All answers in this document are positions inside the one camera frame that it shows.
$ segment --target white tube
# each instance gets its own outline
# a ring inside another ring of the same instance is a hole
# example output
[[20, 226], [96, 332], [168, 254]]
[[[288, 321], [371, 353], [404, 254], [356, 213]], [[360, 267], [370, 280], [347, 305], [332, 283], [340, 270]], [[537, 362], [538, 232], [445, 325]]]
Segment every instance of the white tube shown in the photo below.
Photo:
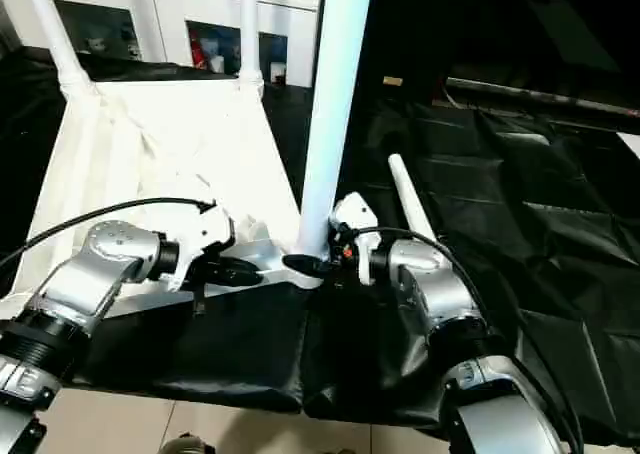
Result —
[[262, 88], [260, 49], [258, 45], [258, 0], [242, 0], [240, 82]]
[[296, 251], [327, 255], [369, 0], [326, 0]]
[[31, 1], [49, 41], [51, 56], [58, 69], [58, 79], [63, 93], [90, 89], [92, 84], [89, 76], [78, 62], [53, 0]]
[[389, 167], [391, 168], [391, 175], [396, 184], [409, 228], [433, 241], [437, 241], [400, 154], [389, 156]]

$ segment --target cabinet door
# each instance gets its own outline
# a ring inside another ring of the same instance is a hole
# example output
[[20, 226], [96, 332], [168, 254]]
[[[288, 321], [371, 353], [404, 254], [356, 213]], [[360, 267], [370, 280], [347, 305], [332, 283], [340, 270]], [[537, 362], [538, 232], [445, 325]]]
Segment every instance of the cabinet door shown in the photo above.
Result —
[[[153, 0], [54, 0], [74, 48], [108, 57], [163, 62]], [[22, 43], [49, 47], [31, 0], [4, 0]]]
[[[237, 72], [240, 0], [155, 1], [168, 61], [185, 66], [195, 61], [218, 72]], [[259, 4], [260, 64], [265, 81], [286, 76], [287, 84], [311, 85], [316, 20], [315, 11]]]

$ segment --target black wire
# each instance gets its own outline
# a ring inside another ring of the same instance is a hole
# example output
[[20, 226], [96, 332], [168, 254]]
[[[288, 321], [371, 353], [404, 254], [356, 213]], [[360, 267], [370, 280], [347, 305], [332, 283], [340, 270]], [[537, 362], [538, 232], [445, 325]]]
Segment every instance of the black wire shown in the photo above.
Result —
[[0, 269], [9, 264], [11, 261], [16, 259], [18, 256], [28, 251], [32, 247], [40, 244], [42, 241], [50, 238], [58, 234], [59, 232], [64, 231], [65, 229], [69, 229], [77, 224], [81, 224], [88, 220], [94, 219], [96, 217], [103, 216], [105, 214], [109, 214], [115, 211], [121, 211], [123, 209], [129, 209], [131, 207], [136, 206], [144, 206], [148, 204], [188, 204], [196, 206], [200, 209], [200, 212], [204, 212], [207, 209], [210, 209], [215, 206], [215, 202], [209, 204], [203, 201], [198, 201], [195, 199], [185, 199], [182, 197], [151, 197], [149, 199], [137, 199], [134, 201], [121, 202], [119, 204], [114, 204], [112, 206], [103, 207], [101, 209], [96, 209], [95, 211], [87, 212], [86, 214], [82, 214], [81, 216], [74, 217], [73, 219], [69, 219], [57, 226], [52, 227], [51, 229], [47, 229], [44, 232], [41, 232], [35, 237], [32, 237], [27, 242], [25, 242], [22, 246], [20, 246], [15, 251], [11, 252], [8, 256], [5, 256], [0, 260]]
[[[433, 249], [438, 251], [440, 254], [442, 254], [451, 263], [454, 270], [457, 271], [457, 274], [462, 279], [462, 282], [464, 283], [466, 288], [469, 289], [469, 291], [471, 292], [471, 295], [474, 298], [475, 302], [478, 304], [478, 307], [480, 308], [480, 310], [483, 312], [487, 312], [486, 308], [484, 307], [484, 303], [480, 298], [480, 293], [478, 291], [478, 288], [473, 283], [471, 276], [469, 276], [469, 273], [464, 268], [464, 266], [451, 253], [451, 251], [449, 251], [449, 249], [446, 246], [440, 244], [437, 241], [429, 239], [428, 237], [420, 234], [419, 232], [411, 231], [409, 229], [401, 229], [398, 227], [374, 226], [374, 227], [365, 227], [362, 229], [352, 229], [349, 232], [354, 237], [357, 237], [360, 234], [368, 234], [370, 232], [379, 232], [379, 233], [387, 232], [390, 234], [410, 236], [424, 242], [425, 244], [427, 244], [428, 246], [432, 247]], [[536, 355], [542, 362], [542, 365], [544, 366], [545, 370], [549, 374], [551, 381], [553, 382], [556, 389], [558, 390], [562, 398], [562, 402], [565, 404], [567, 411], [569, 412], [569, 416], [571, 417], [571, 424], [573, 424], [573, 426], [569, 425], [566, 417], [562, 415], [561, 410], [558, 408], [558, 406], [556, 405], [553, 398], [549, 395], [549, 393], [546, 392], [546, 390], [542, 387], [542, 385], [538, 382], [538, 380], [535, 379], [535, 377], [526, 369], [526, 367], [521, 362], [518, 361], [519, 368], [522, 370], [523, 374], [529, 378], [529, 381], [532, 382], [534, 387], [538, 389], [538, 391], [540, 392], [540, 396], [543, 398], [545, 403], [547, 403], [548, 408], [552, 411], [552, 414], [554, 414], [554, 416], [558, 418], [556, 419], [556, 421], [560, 422], [563, 430], [565, 431], [567, 441], [571, 447], [571, 452], [573, 454], [584, 454], [584, 438], [582, 436], [582, 428], [580, 426], [580, 419], [578, 418], [578, 414], [573, 408], [573, 404], [569, 400], [569, 396], [567, 395], [567, 392], [565, 391], [565, 389], [562, 387], [560, 380], [555, 375], [554, 371], [551, 369], [551, 365], [543, 355], [542, 350], [540, 349], [540, 346], [538, 345], [536, 340], [533, 338], [531, 331], [529, 331], [529, 328], [526, 325], [526, 322], [524, 321], [524, 318], [522, 317], [520, 310], [513, 303], [513, 301], [511, 301], [511, 299], [509, 301], [511, 303], [511, 308], [513, 309], [516, 315], [516, 319], [518, 320], [518, 325], [520, 329], [522, 330], [523, 334], [529, 339], [529, 342], [531, 343], [533, 350], [535, 351]]]

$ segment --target wrinkled black fabric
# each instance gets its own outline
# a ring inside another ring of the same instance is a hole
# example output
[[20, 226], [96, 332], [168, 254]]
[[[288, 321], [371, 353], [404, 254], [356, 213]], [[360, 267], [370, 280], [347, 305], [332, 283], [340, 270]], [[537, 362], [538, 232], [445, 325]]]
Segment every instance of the wrinkled black fabric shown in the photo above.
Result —
[[[505, 296], [517, 301], [586, 439], [637, 440], [640, 206], [629, 188], [638, 159], [617, 136], [539, 120], [389, 103], [368, 116], [352, 126], [342, 194], [359, 190], [381, 224], [406, 227], [386, 167], [401, 152], [434, 227], [514, 344]], [[422, 406], [435, 380], [411, 305], [352, 286], [315, 314], [307, 413], [430, 427]], [[524, 352], [557, 394], [528, 343]]]
[[[81, 60], [96, 80], [209, 76]], [[21, 190], [5, 199], [11, 229], [0, 250], [8, 251], [26, 235], [64, 100], [40, 51], [3, 60], [0, 80], [11, 92], [0, 105], [0, 174]], [[267, 86], [264, 105], [299, 200], [311, 95]], [[567, 386], [586, 440], [636, 443], [640, 161], [607, 133], [380, 101], [354, 110], [339, 196], [359, 191], [380, 224], [400, 227], [391, 151], [403, 154], [434, 227], [513, 345], [507, 296], [520, 306]], [[429, 429], [424, 404], [436, 376], [427, 361], [413, 305], [345, 276], [316, 292], [277, 285], [212, 298], [198, 318], [186, 304], [108, 320], [75, 383]], [[526, 343], [524, 361], [554, 394]]]

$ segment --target tiled floor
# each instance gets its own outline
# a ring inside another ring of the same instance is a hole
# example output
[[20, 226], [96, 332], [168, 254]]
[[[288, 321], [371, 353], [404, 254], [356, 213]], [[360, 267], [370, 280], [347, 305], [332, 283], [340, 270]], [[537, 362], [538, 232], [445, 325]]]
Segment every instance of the tiled floor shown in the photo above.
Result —
[[[446, 443], [412, 429], [75, 390], [64, 390], [41, 418], [49, 433], [38, 454], [156, 454], [185, 432], [216, 446], [219, 454], [449, 452]], [[631, 453], [592, 447], [587, 452]]]

